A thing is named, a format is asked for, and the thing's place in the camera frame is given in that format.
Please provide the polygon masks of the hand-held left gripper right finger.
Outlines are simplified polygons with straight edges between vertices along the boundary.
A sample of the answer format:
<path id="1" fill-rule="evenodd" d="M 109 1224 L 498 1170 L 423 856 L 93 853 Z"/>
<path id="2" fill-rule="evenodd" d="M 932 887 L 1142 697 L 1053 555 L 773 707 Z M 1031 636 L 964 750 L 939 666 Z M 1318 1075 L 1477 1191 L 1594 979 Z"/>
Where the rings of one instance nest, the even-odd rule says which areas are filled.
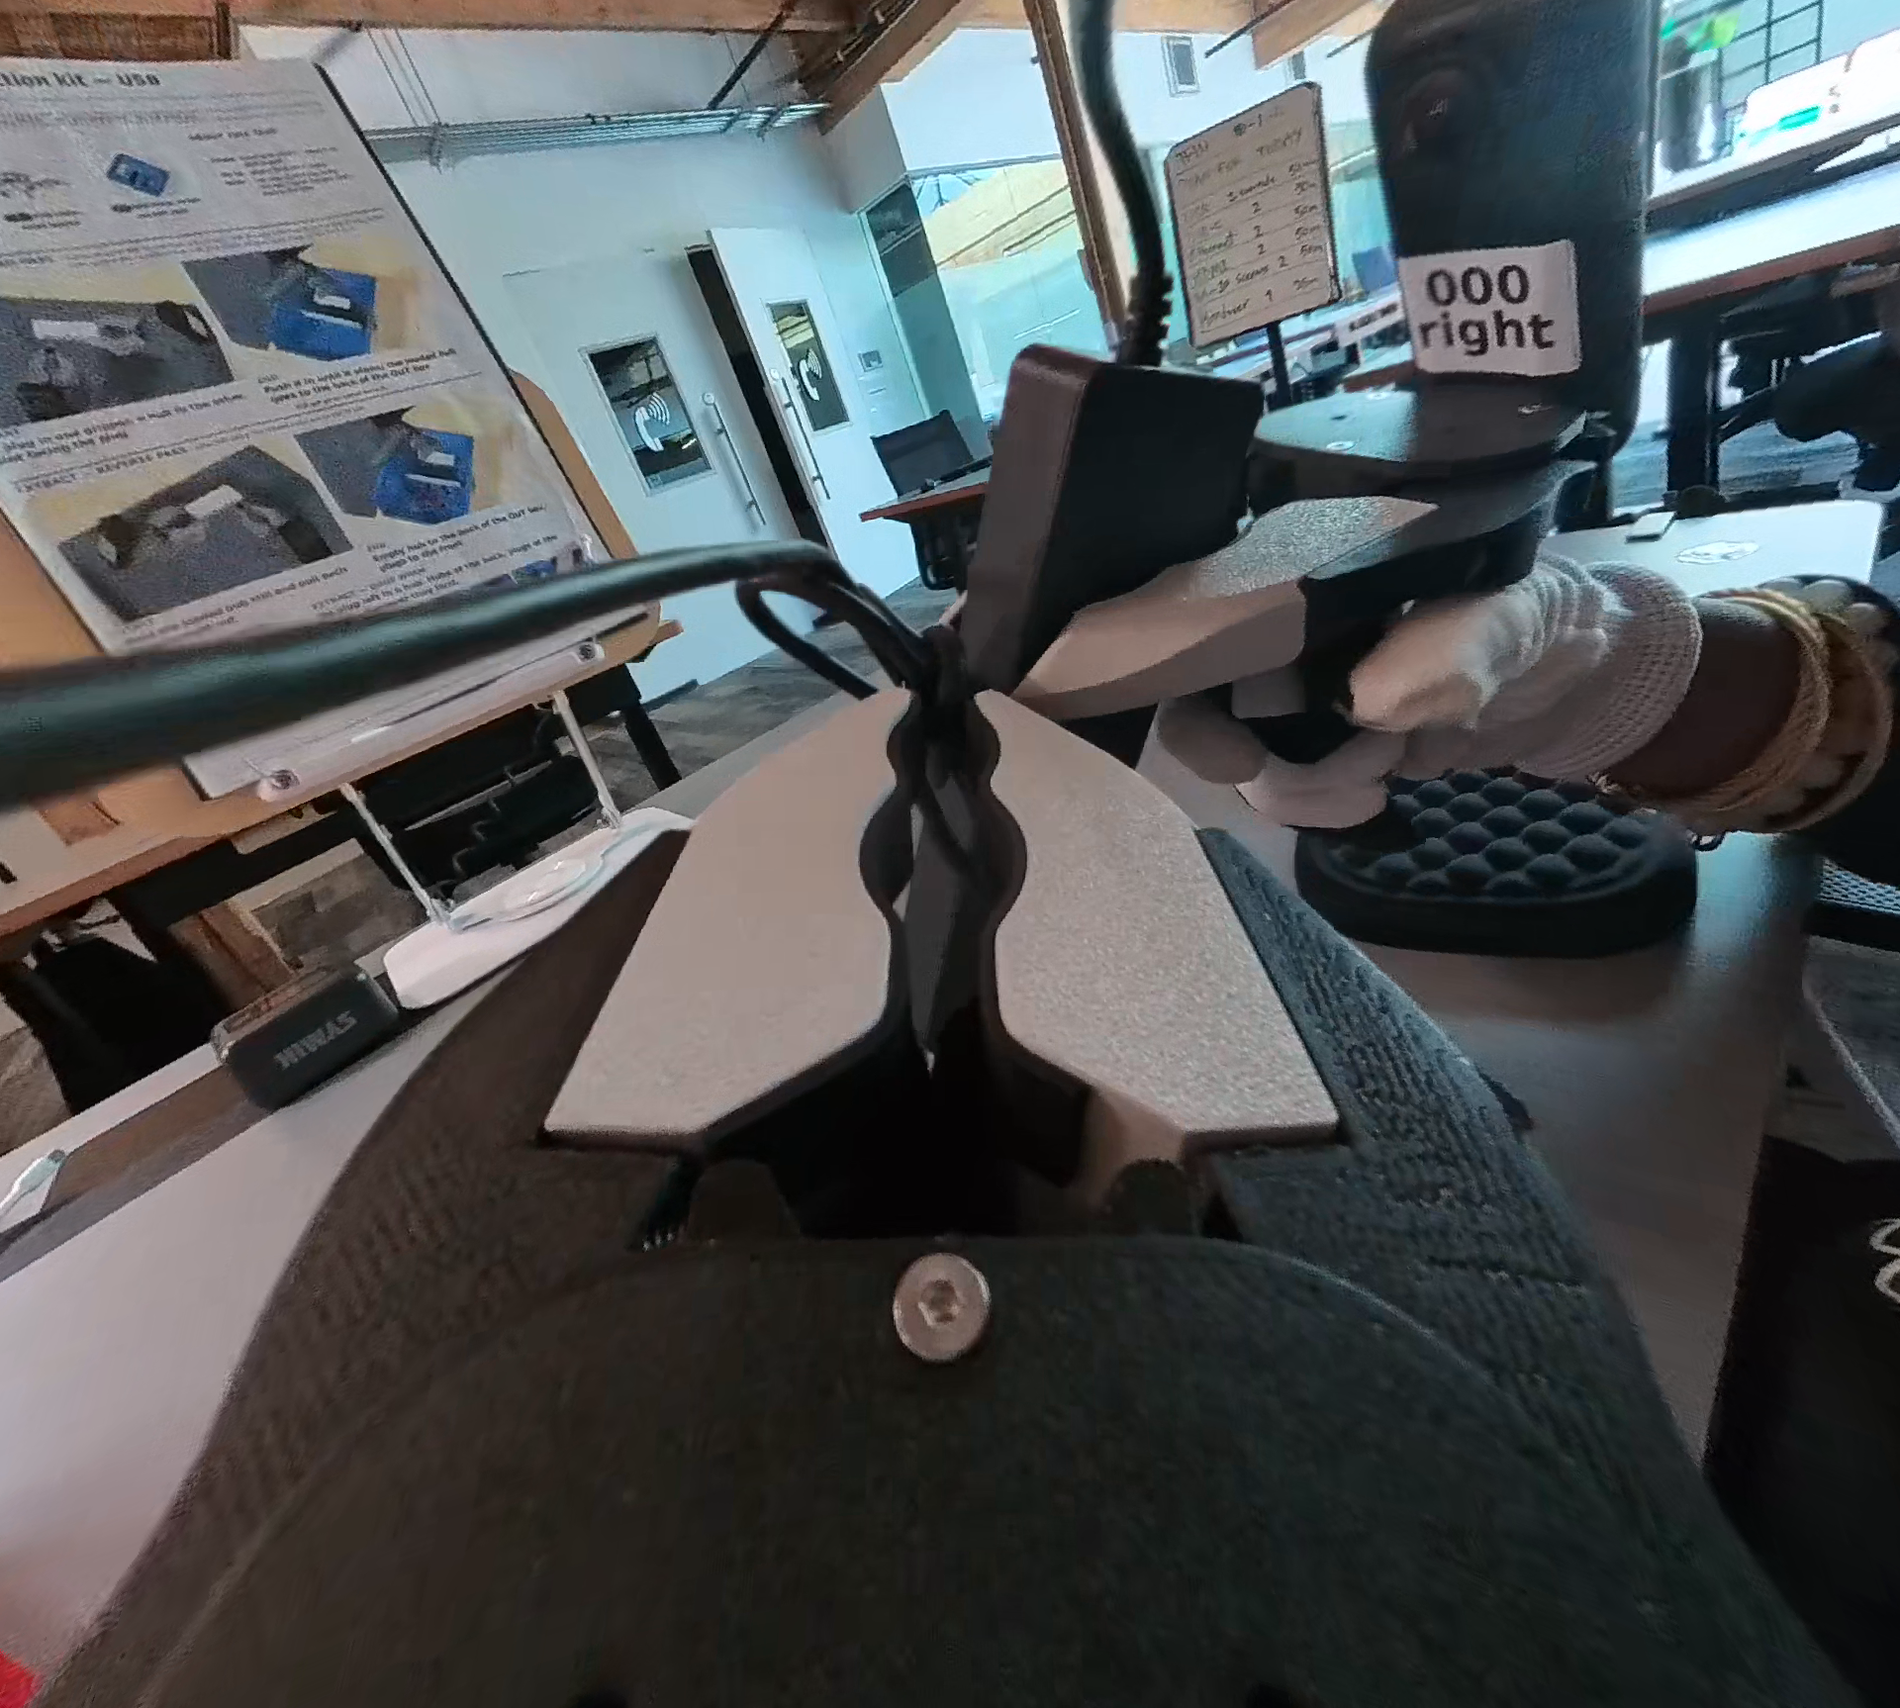
<path id="1" fill-rule="evenodd" d="M 1100 1201 L 1139 1162 L 1325 1145 L 1332 1101 L 1186 813 L 992 689 L 1010 890 L 978 1007 L 1010 1154 Z"/>

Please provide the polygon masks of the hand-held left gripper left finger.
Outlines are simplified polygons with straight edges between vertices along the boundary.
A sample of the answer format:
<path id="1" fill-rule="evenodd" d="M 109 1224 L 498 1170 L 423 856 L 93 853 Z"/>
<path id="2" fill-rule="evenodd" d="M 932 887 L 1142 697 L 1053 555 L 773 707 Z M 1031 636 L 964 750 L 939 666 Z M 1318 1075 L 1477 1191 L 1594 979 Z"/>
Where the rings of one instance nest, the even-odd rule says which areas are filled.
<path id="1" fill-rule="evenodd" d="M 695 818 L 547 1137 L 706 1154 L 885 1032 L 912 871 L 889 739 L 909 707 L 841 703 Z"/>

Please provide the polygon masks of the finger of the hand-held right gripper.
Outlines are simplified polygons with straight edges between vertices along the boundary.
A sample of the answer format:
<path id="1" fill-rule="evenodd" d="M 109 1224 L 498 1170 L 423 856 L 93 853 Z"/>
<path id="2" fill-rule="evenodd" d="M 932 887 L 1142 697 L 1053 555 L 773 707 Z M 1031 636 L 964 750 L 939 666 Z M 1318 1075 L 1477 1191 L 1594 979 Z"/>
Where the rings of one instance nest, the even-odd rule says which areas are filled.
<path id="1" fill-rule="evenodd" d="M 1285 667 L 1304 649 L 1308 574 L 1293 555 L 1228 545 L 1084 603 L 1016 685 L 1048 721 L 1084 721 L 1190 697 Z"/>
<path id="2" fill-rule="evenodd" d="M 1311 577 L 1314 571 L 1396 537 L 1436 516 L 1436 505 L 1391 496 L 1305 499 L 1254 516 L 1208 557 L 1213 596 L 1247 596 Z"/>

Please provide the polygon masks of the black multi-port usb hub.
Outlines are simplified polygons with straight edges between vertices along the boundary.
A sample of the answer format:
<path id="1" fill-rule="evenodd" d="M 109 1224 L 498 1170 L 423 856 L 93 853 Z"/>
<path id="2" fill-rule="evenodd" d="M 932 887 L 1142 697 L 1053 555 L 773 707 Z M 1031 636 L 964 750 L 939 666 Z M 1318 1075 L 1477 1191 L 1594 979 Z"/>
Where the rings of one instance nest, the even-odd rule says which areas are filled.
<path id="1" fill-rule="evenodd" d="M 1225 545 L 1247 512 L 1264 390 L 1247 379 L 1024 348 L 991 441 L 957 653 L 927 718 L 927 795 L 905 911 L 917 1043 L 977 1004 L 977 957 L 1005 887 L 978 779 L 996 738 L 978 695 L 1010 695 L 1075 612 Z"/>

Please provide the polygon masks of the person's right forearm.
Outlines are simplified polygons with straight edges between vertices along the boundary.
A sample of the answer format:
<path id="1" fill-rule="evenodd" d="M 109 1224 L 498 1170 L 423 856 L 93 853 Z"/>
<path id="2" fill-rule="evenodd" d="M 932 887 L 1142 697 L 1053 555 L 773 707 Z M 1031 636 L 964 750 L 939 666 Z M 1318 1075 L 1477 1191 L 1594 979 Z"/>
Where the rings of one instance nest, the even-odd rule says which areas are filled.
<path id="1" fill-rule="evenodd" d="M 1795 836 L 1896 880 L 1896 603 L 1867 581 L 1688 596 L 1612 562 L 1618 634 L 1580 682 L 1579 775 L 1699 840 Z"/>

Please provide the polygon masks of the person's right hand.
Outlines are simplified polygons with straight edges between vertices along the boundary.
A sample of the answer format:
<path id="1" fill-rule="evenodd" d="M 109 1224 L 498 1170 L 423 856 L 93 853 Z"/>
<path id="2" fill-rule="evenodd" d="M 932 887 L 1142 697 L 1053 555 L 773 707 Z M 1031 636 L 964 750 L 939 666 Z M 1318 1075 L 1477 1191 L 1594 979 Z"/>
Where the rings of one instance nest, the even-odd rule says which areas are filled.
<path id="1" fill-rule="evenodd" d="M 1213 695 L 1164 702 L 1153 738 L 1268 822 L 1351 829 L 1380 815 L 1396 775 L 1497 764 L 1556 782 L 1608 774 L 1688 697 L 1704 636 L 1699 610 L 1674 581 L 1544 555 L 1497 592 L 1409 607 L 1344 682 L 1351 734 L 1311 764 L 1274 756 Z"/>

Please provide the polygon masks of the wooden office desk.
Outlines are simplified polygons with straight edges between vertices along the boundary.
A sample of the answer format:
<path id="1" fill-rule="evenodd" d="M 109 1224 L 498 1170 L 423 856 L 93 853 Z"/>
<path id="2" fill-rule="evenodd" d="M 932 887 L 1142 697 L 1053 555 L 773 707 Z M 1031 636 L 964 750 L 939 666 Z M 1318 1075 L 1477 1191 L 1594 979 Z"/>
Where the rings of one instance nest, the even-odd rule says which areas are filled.
<path id="1" fill-rule="evenodd" d="M 867 508 L 863 520 L 901 523 L 912 534 L 917 578 L 934 592 L 963 592 L 982 533 L 991 459 L 968 474 L 916 490 L 894 505 Z"/>
<path id="2" fill-rule="evenodd" d="M 1875 337 L 1896 287 L 1896 165 L 1652 232 L 1648 352 L 1663 354 L 1662 492 L 1722 490 L 1722 448 L 1812 358 Z"/>

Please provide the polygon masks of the handwritten whiteboard on stand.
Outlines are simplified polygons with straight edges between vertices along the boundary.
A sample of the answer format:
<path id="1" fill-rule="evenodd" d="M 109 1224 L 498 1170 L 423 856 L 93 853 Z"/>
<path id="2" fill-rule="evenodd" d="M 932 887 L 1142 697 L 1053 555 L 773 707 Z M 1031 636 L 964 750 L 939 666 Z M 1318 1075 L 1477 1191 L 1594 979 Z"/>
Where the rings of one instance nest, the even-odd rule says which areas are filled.
<path id="1" fill-rule="evenodd" d="M 1296 81 L 1176 140 L 1158 168 L 1186 341 L 1204 352 L 1261 334 L 1269 405 L 1285 406 L 1287 322 L 1343 302 L 1324 89 Z"/>

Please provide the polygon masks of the black office chair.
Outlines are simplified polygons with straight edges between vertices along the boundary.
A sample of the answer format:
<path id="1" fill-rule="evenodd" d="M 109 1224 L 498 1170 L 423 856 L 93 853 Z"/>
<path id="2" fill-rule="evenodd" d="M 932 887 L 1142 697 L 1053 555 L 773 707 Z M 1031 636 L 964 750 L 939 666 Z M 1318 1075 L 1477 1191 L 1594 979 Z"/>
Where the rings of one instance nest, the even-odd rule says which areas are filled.
<path id="1" fill-rule="evenodd" d="M 917 423 L 871 437 L 876 459 L 894 484 L 896 499 L 939 484 L 991 459 L 973 455 L 968 437 L 948 412 L 934 412 Z"/>

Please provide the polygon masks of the black bumpy round mat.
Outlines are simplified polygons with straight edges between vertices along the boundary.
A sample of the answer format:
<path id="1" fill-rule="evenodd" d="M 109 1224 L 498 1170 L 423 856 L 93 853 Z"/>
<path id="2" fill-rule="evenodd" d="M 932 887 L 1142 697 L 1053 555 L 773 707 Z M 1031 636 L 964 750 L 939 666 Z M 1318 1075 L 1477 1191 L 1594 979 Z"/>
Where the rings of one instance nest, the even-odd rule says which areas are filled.
<path id="1" fill-rule="evenodd" d="M 1296 890 L 1353 943 L 1599 958 L 1691 922 L 1697 851 L 1673 818 L 1626 792 L 1448 770 L 1390 782 L 1364 822 L 1299 831 Z"/>

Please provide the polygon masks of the dark grey small box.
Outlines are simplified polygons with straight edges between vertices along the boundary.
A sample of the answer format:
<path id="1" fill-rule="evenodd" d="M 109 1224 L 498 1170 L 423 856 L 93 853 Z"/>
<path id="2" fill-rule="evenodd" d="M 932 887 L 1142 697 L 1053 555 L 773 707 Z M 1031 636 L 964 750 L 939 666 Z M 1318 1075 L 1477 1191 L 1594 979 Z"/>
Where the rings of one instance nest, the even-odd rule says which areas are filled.
<path id="1" fill-rule="evenodd" d="M 260 1112 L 281 1112 L 379 1050 L 400 1007 L 364 966 L 314 966 L 221 1016 L 207 1036 L 221 1070 Z"/>

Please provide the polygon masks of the white door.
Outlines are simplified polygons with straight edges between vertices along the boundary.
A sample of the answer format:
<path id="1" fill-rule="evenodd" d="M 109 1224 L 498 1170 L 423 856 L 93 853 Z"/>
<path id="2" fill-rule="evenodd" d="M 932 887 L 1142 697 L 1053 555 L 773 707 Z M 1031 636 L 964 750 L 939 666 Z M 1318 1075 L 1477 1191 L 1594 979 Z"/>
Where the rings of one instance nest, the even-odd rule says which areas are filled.
<path id="1" fill-rule="evenodd" d="M 801 533 L 820 539 L 842 566 L 856 566 L 866 557 L 867 523 L 860 512 L 871 505 L 876 456 L 866 402 L 852 383 L 842 323 L 820 282 L 810 240 L 795 230 L 716 226 L 709 246 L 740 322 L 749 359 L 762 379 L 765 433 L 776 448 L 773 462 L 788 484 L 788 505 Z M 812 305 L 852 412 L 848 423 L 819 435 L 806 429 L 798 412 L 767 311 L 767 302 L 792 295 Z"/>

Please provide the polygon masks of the long wooden table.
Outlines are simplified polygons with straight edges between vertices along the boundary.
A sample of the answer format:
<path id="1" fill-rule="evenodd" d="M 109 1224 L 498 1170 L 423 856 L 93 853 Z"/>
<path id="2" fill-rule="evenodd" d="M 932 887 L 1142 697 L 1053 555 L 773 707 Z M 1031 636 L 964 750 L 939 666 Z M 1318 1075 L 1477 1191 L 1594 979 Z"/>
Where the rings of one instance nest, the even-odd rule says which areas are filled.
<path id="1" fill-rule="evenodd" d="M 251 907 L 297 871 L 358 846 L 340 795 L 199 799 L 179 770 L 2 813 L 2 958 L 106 910 L 157 961 L 188 966 L 225 1009 L 293 976 Z"/>

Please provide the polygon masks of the instruction poster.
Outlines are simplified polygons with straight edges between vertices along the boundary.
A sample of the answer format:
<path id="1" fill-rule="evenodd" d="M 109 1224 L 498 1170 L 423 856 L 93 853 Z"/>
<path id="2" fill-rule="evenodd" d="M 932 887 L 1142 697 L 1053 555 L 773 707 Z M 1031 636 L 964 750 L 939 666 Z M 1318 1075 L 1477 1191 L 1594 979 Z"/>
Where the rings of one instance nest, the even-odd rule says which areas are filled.
<path id="1" fill-rule="evenodd" d="M 100 653 L 629 557 L 307 61 L 2 61 L 2 534 Z"/>

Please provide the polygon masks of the gold dark wall picture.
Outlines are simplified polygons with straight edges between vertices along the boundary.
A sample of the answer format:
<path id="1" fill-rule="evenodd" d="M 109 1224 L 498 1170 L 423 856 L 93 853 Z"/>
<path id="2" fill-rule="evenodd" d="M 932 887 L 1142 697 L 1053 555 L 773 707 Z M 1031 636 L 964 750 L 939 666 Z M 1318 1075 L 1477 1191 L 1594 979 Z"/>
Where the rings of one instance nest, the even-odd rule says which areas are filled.
<path id="1" fill-rule="evenodd" d="M 852 420 L 834 365 L 820 341 L 812 305 L 801 295 L 767 302 L 792 397 L 810 433 L 828 433 Z"/>

